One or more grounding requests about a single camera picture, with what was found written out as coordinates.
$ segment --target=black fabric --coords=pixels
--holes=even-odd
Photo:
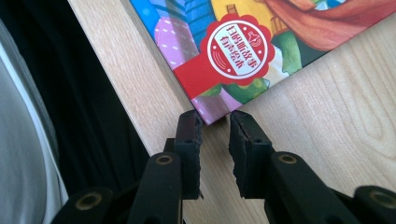
[[[66,0],[0,0],[55,126],[67,191],[123,189],[149,155]]]

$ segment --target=brass grommet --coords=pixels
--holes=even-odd
[[[396,198],[383,193],[378,190],[372,190],[370,192],[370,198],[375,201],[376,203],[379,203],[380,205],[390,208],[390,209],[396,209]]]
[[[101,201],[101,194],[97,192],[90,192],[78,199],[76,202],[76,208],[81,211],[89,210],[98,205]]]
[[[160,165],[166,165],[171,163],[173,158],[171,156],[159,156],[155,161]]]
[[[289,154],[280,155],[278,158],[279,158],[280,161],[283,161],[283,162],[285,162],[287,164],[294,164],[294,163],[297,162],[297,159],[295,159],[294,157],[292,157]]]

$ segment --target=light wood surface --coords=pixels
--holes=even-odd
[[[69,0],[148,152],[174,137],[192,109],[127,0]],[[240,109],[276,150],[302,156],[322,180],[352,195],[360,185],[396,191],[396,14]],[[188,223],[267,223],[263,202],[239,197],[229,121],[204,127],[201,190]]]

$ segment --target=book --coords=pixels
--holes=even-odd
[[[396,11],[395,0],[130,0],[209,125]]]

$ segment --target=cartoon illustration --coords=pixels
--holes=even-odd
[[[247,85],[238,84],[238,80],[218,83],[191,98],[207,124],[396,11],[395,0],[130,1],[174,71],[205,53],[202,43],[211,35],[208,26],[226,15],[251,15],[269,29],[275,57],[263,77],[254,78]],[[151,21],[155,18],[159,18],[157,23]],[[259,46],[261,40],[258,35],[247,33],[252,48]],[[251,59],[247,64],[256,66],[257,62]]]

